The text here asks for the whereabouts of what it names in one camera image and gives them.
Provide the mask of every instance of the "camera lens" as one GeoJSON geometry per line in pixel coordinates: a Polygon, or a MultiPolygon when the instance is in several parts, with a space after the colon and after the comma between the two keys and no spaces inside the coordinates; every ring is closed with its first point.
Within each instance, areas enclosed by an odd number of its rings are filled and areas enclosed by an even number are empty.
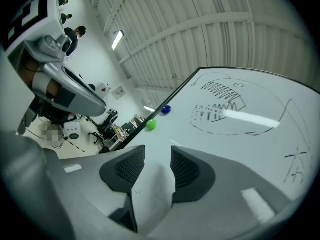
{"type": "Polygon", "coordinates": [[[69,41],[66,42],[62,47],[62,51],[65,53],[66,51],[69,50],[70,46],[71,46],[71,42],[69,42],[69,41]]]}

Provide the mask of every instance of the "fish drawing on whiteboard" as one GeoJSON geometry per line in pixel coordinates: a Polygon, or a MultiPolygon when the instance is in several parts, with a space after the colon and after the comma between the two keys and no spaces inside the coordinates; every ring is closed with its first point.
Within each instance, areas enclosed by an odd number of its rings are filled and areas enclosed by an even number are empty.
{"type": "Polygon", "coordinates": [[[291,163],[284,183],[301,184],[304,181],[303,171],[307,164],[312,169],[312,162],[309,161],[312,156],[308,155],[311,151],[310,136],[304,117],[293,99],[282,103],[271,91],[222,73],[204,74],[191,86],[201,98],[197,99],[193,108],[190,123],[202,132],[256,137],[272,132],[280,125],[282,129],[288,124],[297,129],[301,141],[296,153],[284,157],[291,163]]]}

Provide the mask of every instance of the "person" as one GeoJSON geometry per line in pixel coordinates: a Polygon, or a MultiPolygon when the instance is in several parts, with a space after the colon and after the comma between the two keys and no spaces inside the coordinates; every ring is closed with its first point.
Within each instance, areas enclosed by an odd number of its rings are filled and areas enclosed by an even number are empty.
{"type": "Polygon", "coordinates": [[[61,20],[62,24],[65,24],[67,20],[72,18],[72,14],[65,15],[64,13],[61,13],[61,20]]]}
{"type": "Polygon", "coordinates": [[[64,29],[64,33],[71,39],[72,44],[69,48],[69,50],[66,52],[67,56],[70,56],[74,52],[74,50],[78,46],[78,38],[83,37],[86,34],[86,27],[85,26],[79,26],[75,30],[73,30],[70,27],[67,27],[64,29]]]}
{"type": "Polygon", "coordinates": [[[58,1],[59,1],[59,6],[64,6],[69,2],[69,0],[58,0],[58,1]]]}

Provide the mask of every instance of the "fluorescent light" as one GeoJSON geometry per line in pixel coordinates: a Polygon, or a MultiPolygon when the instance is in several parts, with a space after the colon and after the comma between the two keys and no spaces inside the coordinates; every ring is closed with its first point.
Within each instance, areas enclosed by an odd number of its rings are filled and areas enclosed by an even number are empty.
{"type": "Polygon", "coordinates": [[[151,107],[147,107],[147,106],[145,106],[144,108],[145,108],[146,110],[151,111],[151,112],[155,112],[155,111],[156,111],[155,109],[153,109],[153,108],[151,108],[151,107]]]}
{"type": "Polygon", "coordinates": [[[120,30],[119,33],[116,35],[115,40],[112,44],[112,50],[115,50],[117,45],[119,44],[120,40],[124,37],[124,33],[120,30]]]}
{"type": "Polygon", "coordinates": [[[279,121],[275,121],[269,118],[265,118],[263,116],[248,114],[244,112],[224,110],[223,115],[228,118],[238,119],[238,120],[254,123],[261,126],[272,127],[272,128],[277,128],[280,125],[279,121]]]}

